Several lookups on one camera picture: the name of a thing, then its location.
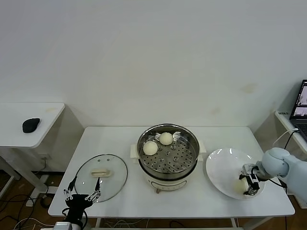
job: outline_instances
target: laptop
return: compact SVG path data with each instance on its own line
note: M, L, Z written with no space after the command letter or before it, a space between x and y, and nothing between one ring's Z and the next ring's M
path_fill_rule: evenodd
M290 116L290 122L295 128L298 128L302 137L307 141L307 80L302 82Z

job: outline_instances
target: white table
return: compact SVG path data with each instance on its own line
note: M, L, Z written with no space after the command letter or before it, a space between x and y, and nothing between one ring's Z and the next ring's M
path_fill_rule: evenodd
M284 190L267 182L263 192L250 200L236 200L219 192L198 164L188 184L173 192L155 193L143 178L139 165L130 159L130 145L146 127L88 127L67 167L59 189L48 210L62 216L66 208L63 190L88 159L99 154L120 156L128 168L125 186L114 198L96 203L86 210L88 217L101 218L244 218L258 217L247 224L253 229L275 216L294 214L295 210ZM207 153L219 148L240 149L261 160L263 152L247 127L188 127L204 142Z
M31 198L37 198L40 193L46 192L47 186L44 182L47 175L39 179L12 149L27 151L39 146L64 107L64 103L0 103L1 156L35 187ZM24 133L22 124L30 118L40 118L41 121L34 132ZM56 187L50 187L48 193L55 191ZM32 206L33 203L28 201L26 205Z

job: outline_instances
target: laptop screen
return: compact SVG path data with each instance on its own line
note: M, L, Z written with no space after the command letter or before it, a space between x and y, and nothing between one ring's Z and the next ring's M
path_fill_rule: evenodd
M307 119L307 80L303 80L301 89L298 93L293 111L291 113L291 118Z

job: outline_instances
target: white plate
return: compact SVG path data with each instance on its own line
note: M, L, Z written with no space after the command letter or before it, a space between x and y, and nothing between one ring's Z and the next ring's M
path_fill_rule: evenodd
M235 191L235 183L239 179L242 166L256 163L251 156L237 149L217 149L206 161L206 171L212 184L227 196L246 200L258 196L264 189L264 182L259 183L260 190L256 195L244 195Z

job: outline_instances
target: computer mouse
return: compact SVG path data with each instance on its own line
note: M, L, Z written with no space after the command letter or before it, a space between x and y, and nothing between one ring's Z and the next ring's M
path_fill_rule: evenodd
M24 133L32 133L36 130L38 124L40 122L40 118L31 118L23 122L23 132Z

